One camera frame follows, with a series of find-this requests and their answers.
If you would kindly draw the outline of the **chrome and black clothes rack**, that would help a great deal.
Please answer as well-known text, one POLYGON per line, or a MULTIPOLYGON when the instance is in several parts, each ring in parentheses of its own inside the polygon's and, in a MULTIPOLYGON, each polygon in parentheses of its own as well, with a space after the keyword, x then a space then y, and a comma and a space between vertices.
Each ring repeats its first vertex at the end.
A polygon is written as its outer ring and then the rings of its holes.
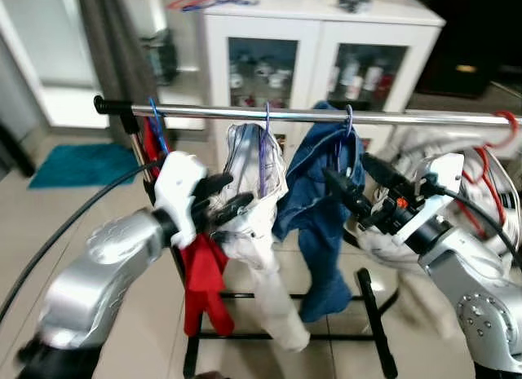
MULTIPOLYGON (((95 110, 102 115, 122 119, 152 116, 144 104, 94 98, 95 110)), ((207 108, 189 104, 161 104, 161 115, 186 116, 206 121, 264 121, 264 108, 207 108)), ((271 121, 295 123, 336 123, 346 111, 279 110, 271 112, 271 121)), ((354 121, 369 125, 451 126, 497 128, 506 118, 499 115, 466 115, 430 111, 406 114, 369 113, 354 115, 354 121)), ((501 268, 498 253, 473 235, 448 220, 429 220, 404 244, 420 256, 421 267, 451 303, 458 306, 458 322, 467 339, 467 349, 475 364, 476 379, 522 379, 522 341, 520 330, 521 291, 511 284, 501 268)))

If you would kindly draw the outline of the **blue denim garment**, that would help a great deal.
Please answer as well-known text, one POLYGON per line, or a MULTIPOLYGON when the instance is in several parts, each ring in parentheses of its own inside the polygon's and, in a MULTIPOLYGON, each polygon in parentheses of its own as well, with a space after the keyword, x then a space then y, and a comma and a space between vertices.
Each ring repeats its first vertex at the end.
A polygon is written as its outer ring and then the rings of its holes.
MULTIPOLYGON (((287 167, 288 192, 277 203, 272 233, 279 240, 291 231, 298 233, 299 252, 310 272, 311 284, 299 305, 299 317, 313 323, 326 315, 335 315, 349 305, 353 293, 337 267, 343 243, 343 229, 351 213, 331 196, 325 170, 334 167, 334 148, 342 137, 343 121, 313 123, 299 144, 287 167)), ((361 165, 365 151, 356 130, 352 134, 355 168, 354 184, 365 185, 366 173, 361 165)))

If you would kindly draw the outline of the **red garment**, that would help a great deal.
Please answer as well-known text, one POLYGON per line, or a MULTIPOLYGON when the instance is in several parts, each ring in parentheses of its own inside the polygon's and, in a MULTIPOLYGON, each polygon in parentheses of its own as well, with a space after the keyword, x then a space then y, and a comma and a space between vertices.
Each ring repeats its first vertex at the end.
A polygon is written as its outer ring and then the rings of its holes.
POLYGON ((202 319, 208 317, 211 327, 221 337, 235 330, 235 322, 220 297, 224 290, 223 271, 228 264, 219 245, 204 230, 195 227, 193 241, 178 247, 178 259, 185 274, 185 323, 187 337, 196 337, 202 319))

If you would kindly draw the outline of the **white grey printed garment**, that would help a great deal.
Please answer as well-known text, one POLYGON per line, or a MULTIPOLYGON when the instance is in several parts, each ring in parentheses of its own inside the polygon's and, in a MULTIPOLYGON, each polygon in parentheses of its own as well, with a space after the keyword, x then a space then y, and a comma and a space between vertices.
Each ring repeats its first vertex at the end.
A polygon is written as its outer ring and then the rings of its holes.
POLYGON ((288 192, 286 166, 275 136, 269 133, 268 192, 260 199, 258 146, 261 130, 263 126, 258 123, 238 123, 231 125, 225 134, 228 156, 223 170, 232 176, 232 182, 219 193, 212 208, 219 212, 225 201, 239 193, 251 192, 254 199, 237 218, 217 215, 212 237, 228 258, 249 267, 256 301, 254 314, 261 326, 282 348, 299 352, 308 345, 310 333, 303 326, 297 306, 284 286, 280 263, 273 249, 276 238, 272 227, 276 221, 277 203, 288 192))

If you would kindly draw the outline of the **teal floor mat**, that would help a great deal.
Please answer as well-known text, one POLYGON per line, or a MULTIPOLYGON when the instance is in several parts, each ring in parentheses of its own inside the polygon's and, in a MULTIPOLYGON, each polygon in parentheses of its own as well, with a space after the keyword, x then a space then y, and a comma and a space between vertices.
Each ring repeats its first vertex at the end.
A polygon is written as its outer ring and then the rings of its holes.
POLYGON ((133 152, 119 144, 57 145, 38 167, 29 189, 103 187, 137 166, 133 152))

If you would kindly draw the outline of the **white glass door cabinet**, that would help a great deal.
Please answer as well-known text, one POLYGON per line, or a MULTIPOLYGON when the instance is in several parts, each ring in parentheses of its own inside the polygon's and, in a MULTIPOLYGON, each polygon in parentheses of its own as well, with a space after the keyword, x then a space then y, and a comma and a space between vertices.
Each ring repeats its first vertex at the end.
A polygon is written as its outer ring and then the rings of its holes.
POLYGON ((201 12, 208 99, 217 107, 350 104, 399 113, 444 26, 418 0, 253 0, 201 12))

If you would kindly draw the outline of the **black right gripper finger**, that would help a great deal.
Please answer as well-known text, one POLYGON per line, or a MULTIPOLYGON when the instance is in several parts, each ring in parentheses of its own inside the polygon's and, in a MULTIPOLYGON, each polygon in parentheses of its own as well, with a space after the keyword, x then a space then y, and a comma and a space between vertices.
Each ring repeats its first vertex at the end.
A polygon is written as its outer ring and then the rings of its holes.
POLYGON ((354 184, 349 177, 335 170, 325 170, 325 184, 344 208, 353 216, 368 218, 373 212, 373 203, 365 196, 365 186, 354 184))
POLYGON ((366 173, 380 186, 397 196, 413 196, 415 185, 391 163, 374 155, 363 155, 363 168, 366 173))

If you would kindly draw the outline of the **grey curtain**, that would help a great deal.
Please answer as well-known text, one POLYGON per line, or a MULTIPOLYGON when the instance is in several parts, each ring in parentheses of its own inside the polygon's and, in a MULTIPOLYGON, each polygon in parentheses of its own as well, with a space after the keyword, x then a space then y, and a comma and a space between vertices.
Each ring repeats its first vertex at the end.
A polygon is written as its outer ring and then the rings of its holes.
POLYGON ((157 95, 147 61, 123 0, 77 0, 100 94, 106 99, 148 103, 157 95))

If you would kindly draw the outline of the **small black object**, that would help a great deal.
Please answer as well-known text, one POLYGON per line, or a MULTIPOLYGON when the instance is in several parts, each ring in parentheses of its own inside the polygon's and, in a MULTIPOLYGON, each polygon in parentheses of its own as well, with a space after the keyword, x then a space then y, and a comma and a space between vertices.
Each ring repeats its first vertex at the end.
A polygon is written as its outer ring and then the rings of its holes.
POLYGON ((373 6, 373 0, 337 0, 337 7, 347 13, 365 13, 373 6))

